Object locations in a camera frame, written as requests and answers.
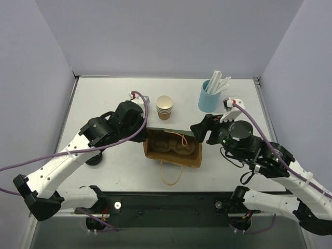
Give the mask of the brown pulp cup carrier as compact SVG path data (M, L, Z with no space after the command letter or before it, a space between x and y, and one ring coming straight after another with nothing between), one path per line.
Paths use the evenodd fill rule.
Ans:
M150 142L152 151L159 153L175 152L179 155L191 155L195 151L196 145L195 142L187 142L184 146L181 139L152 139Z

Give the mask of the green and brown paper bag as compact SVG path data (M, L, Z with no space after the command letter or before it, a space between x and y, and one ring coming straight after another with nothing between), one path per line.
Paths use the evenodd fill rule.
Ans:
M144 154L148 159L159 161L159 175L164 184L175 185L181 178L184 167L197 169L202 163L202 144L194 136L184 131L148 129L147 140L143 143ZM181 167L177 180L167 182L162 175L164 163Z

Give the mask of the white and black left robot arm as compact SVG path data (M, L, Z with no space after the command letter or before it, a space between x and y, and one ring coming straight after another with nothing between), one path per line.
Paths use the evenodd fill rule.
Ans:
M83 208L101 213L107 207L103 191L95 186L60 189L60 185L81 165L97 165L107 146L120 141L141 143L147 139L149 101L136 97L121 102L117 109L91 118L74 138L37 171L18 175L13 183L38 221L51 218L59 210Z

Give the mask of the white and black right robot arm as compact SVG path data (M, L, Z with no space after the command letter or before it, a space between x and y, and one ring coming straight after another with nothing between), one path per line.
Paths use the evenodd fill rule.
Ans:
M203 142L210 131L207 144L221 144L231 158L248 165L251 174L262 175L279 183L292 193L291 197L258 192L237 186L229 206L237 212L257 210L282 215L316 235L331 235L331 199L327 192L317 190L318 183L312 174L305 171L294 156L278 143L267 145L266 141L253 134L247 121L223 121L223 115L207 114L198 124L190 126L197 142Z

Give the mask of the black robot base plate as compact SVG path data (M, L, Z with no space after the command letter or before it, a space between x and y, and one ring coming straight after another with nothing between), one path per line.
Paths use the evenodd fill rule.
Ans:
M127 228L227 227L229 215L242 217L249 210L232 201L231 192L105 192L107 203L91 214Z

